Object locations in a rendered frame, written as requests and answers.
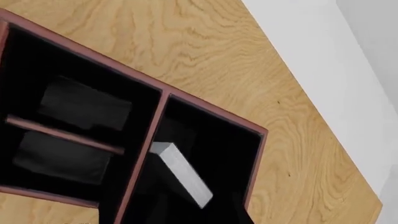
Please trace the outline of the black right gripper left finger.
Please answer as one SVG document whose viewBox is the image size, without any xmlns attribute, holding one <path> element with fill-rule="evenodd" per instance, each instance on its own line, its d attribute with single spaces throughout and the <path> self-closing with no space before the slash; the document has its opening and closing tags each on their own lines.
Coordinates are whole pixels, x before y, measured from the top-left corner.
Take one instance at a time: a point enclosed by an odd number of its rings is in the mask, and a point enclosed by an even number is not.
<svg viewBox="0 0 398 224">
<path fill-rule="evenodd" d="M 175 176 L 158 156 L 148 156 L 126 209 L 126 224 L 180 224 L 172 202 L 179 199 Z"/>
</svg>

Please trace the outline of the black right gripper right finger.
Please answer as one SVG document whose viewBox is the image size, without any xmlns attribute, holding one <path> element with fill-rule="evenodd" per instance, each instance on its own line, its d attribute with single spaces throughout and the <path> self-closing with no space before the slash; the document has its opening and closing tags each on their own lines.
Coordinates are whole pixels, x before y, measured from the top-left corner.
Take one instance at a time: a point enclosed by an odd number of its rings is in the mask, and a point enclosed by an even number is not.
<svg viewBox="0 0 398 224">
<path fill-rule="evenodd" d="M 217 219 L 219 224 L 254 224 L 238 195 L 222 195 Z"/>
</svg>

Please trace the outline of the book with grey page edge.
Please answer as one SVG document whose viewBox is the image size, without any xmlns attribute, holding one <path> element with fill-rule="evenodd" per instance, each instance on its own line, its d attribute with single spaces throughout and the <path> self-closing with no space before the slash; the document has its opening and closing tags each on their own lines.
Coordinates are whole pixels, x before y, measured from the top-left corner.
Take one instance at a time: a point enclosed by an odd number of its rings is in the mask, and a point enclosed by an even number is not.
<svg viewBox="0 0 398 224">
<path fill-rule="evenodd" d="M 153 142 L 149 149 L 149 165 L 166 188 L 178 198 L 203 209 L 213 194 L 171 142 Z"/>
</svg>

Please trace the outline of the red-brown desk caddy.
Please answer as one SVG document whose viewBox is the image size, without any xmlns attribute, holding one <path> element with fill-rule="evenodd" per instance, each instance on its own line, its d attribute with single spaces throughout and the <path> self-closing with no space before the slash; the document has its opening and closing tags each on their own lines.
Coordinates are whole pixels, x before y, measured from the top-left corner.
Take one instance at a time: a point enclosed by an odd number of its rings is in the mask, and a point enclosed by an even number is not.
<svg viewBox="0 0 398 224">
<path fill-rule="evenodd" d="M 173 199 L 180 224 L 219 224 L 222 195 L 247 211 L 267 130 L 0 9 L 0 192 L 126 209 L 153 142 L 174 143 L 213 194 Z"/>
</svg>

